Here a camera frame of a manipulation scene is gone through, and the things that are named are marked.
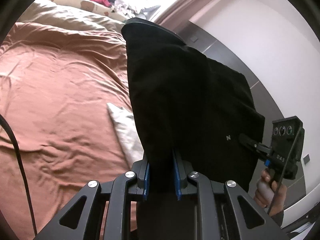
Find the person's right hand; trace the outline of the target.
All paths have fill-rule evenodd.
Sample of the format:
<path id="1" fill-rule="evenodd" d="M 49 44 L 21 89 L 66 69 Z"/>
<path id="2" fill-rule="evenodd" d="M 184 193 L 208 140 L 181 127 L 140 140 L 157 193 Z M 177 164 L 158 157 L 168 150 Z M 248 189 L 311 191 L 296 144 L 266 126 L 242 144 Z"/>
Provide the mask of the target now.
<path id="1" fill-rule="evenodd" d="M 268 214 L 274 216 L 284 211 L 286 194 L 287 187 L 283 183 L 279 186 L 276 181 L 271 183 L 271 175 L 268 169 L 264 169 L 257 182 L 257 189 L 253 199 L 260 207 L 271 208 Z"/>

